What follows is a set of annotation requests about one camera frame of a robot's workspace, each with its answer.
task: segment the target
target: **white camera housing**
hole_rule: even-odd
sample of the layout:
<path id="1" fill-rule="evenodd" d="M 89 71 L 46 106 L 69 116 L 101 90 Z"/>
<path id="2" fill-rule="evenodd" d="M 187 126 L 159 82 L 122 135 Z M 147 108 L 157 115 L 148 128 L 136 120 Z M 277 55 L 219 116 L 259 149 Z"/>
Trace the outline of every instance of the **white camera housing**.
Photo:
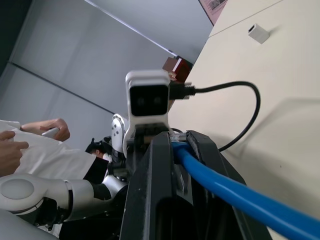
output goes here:
<path id="1" fill-rule="evenodd" d="M 169 106 L 169 84 L 170 78 L 166 71 L 164 70 L 143 70 L 143 71 L 131 71 L 125 77 L 125 86 L 126 86 L 126 99 L 128 106 L 128 118 L 129 118 L 129 128 L 124 135 L 123 140 L 123 153 L 127 157 L 127 141 L 135 133 L 137 125 L 148 125 L 148 124 L 164 124 L 168 129 L 168 106 Z M 133 114 L 134 107 L 131 96 L 131 90 L 137 87 L 146 87 L 146 86 L 166 86 L 167 96 L 166 96 L 166 109 L 161 114 L 146 114 L 146 115 L 137 115 Z"/>

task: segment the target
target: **hand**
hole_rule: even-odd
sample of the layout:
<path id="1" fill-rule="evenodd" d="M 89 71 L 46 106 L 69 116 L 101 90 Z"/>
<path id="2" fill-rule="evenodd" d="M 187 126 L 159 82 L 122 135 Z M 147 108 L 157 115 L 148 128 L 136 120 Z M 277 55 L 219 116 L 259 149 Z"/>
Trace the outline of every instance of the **hand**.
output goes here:
<path id="1" fill-rule="evenodd" d="M 21 149 L 27 149 L 26 141 L 8 141 L 15 136 L 14 131 L 0 132 L 0 177 L 13 174 L 20 166 Z"/>
<path id="2" fill-rule="evenodd" d="M 54 135 L 54 139 L 58 141 L 65 141 L 70 138 L 70 132 L 67 123 L 61 118 L 57 118 L 48 122 L 47 125 L 40 126 L 40 130 L 48 131 L 53 128 L 58 128 L 59 131 Z"/>

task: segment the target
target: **blue cable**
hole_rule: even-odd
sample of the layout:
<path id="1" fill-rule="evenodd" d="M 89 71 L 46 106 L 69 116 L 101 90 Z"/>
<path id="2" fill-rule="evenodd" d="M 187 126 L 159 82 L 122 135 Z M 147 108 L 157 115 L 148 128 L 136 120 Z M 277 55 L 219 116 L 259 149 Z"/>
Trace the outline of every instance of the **blue cable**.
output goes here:
<path id="1" fill-rule="evenodd" d="M 175 156 L 204 188 L 292 240 L 320 240 L 320 221 L 260 194 L 206 167 L 190 153 L 187 143 L 172 142 Z"/>

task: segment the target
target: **black cable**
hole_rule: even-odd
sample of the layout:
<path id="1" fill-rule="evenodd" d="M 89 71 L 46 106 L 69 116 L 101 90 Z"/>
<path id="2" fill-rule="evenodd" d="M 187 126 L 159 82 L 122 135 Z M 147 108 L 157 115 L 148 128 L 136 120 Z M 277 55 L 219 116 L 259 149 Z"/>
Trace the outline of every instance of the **black cable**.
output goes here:
<path id="1" fill-rule="evenodd" d="M 256 87 L 256 85 L 254 85 L 253 83 L 248 82 L 248 81 L 232 81 L 232 82 L 227 82 L 227 83 L 223 83 L 223 84 L 216 85 L 216 86 L 195 89 L 195 93 L 208 93 L 208 92 L 213 92 L 216 90 L 226 89 L 226 88 L 230 88 L 230 87 L 234 87 L 234 86 L 247 86 L 247 87 L 250 87 L 253 89 L 253 91 L 255 93 L 255 97 L 256 97 L 255 110 L 254 110 L 254 113 L 253 113 L 251 120 L 249 121 L 247 126 L 243 129 L 243 131 L 236 138 L 234 138 L 231 142 L 229 142 L 227 145 L 224 145 L 223 147 L 219 148 L 220 152 L 230 148 L 233 144 L 238 142 L 248 132 L 248 130 L 251 128 L 251 126 L 254 124 L 255 120 L 257 119 L 257 116 L 258 116 L 258 113 L 260 110 L 260 105 L 261 105 L 261 97 L 260 97 L 259 90 Z"/>
<path id="2" fill-rule="evenodd" d="M 175 132 L 177 132 L 177 133 L 180 133 L 180 134 L 182 134 L 183 133 L 183 131 L 181 131 L 181 130 L 179 130 L 179 129 L 177 129 L 177 128 L 171 128 L 173 131 L 175 131 Z"/>

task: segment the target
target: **gray wall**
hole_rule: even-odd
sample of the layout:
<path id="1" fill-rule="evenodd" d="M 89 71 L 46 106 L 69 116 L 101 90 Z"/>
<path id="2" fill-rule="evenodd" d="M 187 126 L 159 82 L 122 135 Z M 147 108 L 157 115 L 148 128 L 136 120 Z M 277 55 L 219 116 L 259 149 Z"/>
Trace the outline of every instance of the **gray wall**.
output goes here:
<path id="1" fill-rule="evenodd" d="M 5 70 L 32 0 L 0 1 L 0 75 Z"/>
<path id="2" fill-rule="evenodd" d="M 12 61 L 125 113 L 126 74 L 161 69 L 169 56 L 84 0 L 36 0 Z"/>
<path id="3" fill-rule="evenodd" d="M 0 84 L 0 119 L 21 124 L 63 118 L 71 147 L 86 149 L 91 138 L 111 134 L 112 114 L 15 66 L 8 65 Z"/>
<path id="4" fill-rule="evenodd" d="M 198 0 L 86 0 L 194 63 L 213 29 Z"/>
<path id="5" fill-rule="evenodd" d="M 84 149 L 111 133 L 102 108 L 127 113 L 126 74 L 161 69 L 171 56 L 84 0 L 35 0 L 1 76 L 0 119 L 64 118 L 68 144 Z"/>

